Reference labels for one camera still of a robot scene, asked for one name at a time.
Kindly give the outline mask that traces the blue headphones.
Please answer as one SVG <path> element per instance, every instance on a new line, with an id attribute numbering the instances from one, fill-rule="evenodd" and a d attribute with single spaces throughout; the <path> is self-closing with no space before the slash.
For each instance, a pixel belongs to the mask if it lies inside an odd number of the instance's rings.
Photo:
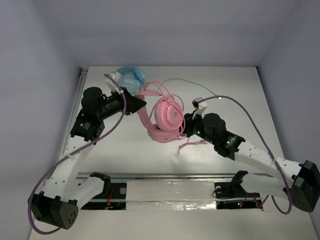
<path id="1" fill-rule="evenodd" d="M 122 66 L 116 70 L 121 75 L 118 84 L 135 95 L 146 81 L 146 74 L 140 66 Z"/>

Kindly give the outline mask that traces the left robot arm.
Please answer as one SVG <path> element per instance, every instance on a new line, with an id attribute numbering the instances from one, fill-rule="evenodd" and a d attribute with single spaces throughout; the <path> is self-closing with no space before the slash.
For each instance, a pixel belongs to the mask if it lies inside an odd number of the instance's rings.
<path id="1" fill-rule="evenodd" d="M 35 220 L 70 229 L 79 210 L 96 196 L 108 197 L 112 192 L 109 175 L 93 172 L 81 185 L 76 184 L 82 164 L 97 142 L 111 134 L 124 116 L 136 113 L 146 102 L 132 96 L 125 88 L 116 87 L 106 96 L 99 87 L 84 90 L 81 110 L 70 131 L 65 154 L 36 183 L 27 201 L 31 227 L 41 235 Z"/>

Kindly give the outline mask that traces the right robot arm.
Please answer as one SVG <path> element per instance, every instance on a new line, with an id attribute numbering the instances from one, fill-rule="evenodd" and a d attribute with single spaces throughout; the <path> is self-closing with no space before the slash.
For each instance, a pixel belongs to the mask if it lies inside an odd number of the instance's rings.
<path id="1" fill-rule="evenodd" d="M 215 184 L 214 197 L 228 200 L 263 194 L 289 200 L 301 211 L 314 211 L 320 198 L 320 171 L 315 163 L 271 157 L 268 152 L 228 131 L 225 121 L 218 114 L 201 116 L 187 113 L 184 119 L 184 133 L 187 136 L 196 135 L 212 144 L 220 156 L 250 165 L 265 174 L 239 170 L 230 182 Z"/>

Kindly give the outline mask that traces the metal rail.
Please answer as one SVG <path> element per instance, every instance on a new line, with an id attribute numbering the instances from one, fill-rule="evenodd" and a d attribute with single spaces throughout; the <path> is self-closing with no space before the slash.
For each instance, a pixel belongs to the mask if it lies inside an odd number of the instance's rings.
<path id="1" fill-rule="evenodd" d="M 112 179 L 232 179 L 234 173 L 187 173 L 187 174 L 162 174 L 162 173 L 103 173 Z"/>

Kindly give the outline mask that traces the pink headphones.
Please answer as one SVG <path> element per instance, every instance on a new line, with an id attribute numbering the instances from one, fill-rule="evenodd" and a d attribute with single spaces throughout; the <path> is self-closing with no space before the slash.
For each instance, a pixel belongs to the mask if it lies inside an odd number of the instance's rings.
<path id="1" fill-rule="evenodd" d="M 160 97 L 151 112 L 144 106 L 137 111 L 139 119 L 149 137 L 159 143 L 169 143 L 186 137 L 184 103 L 182 99 L 170 93 L 167 87 L 157 81 L 144 83 L 135 97 L 144 100 L 146 96 Z"/>

